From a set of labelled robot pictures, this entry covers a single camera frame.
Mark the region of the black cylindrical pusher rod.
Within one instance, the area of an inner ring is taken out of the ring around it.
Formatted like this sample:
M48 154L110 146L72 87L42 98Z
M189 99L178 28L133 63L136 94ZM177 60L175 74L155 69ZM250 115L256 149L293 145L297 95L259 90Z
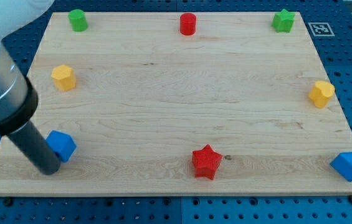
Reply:
M7 137L42 174L52 175L60 169L60 159L31 121Z

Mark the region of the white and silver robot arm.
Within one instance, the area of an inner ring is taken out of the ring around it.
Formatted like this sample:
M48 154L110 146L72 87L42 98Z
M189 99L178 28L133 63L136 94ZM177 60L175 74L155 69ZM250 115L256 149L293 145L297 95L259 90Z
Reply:
M43 15L53 0L0 1L0 135L7 136L44 175L60 168L60 160L31 122L38 95L15 64L2 39Z

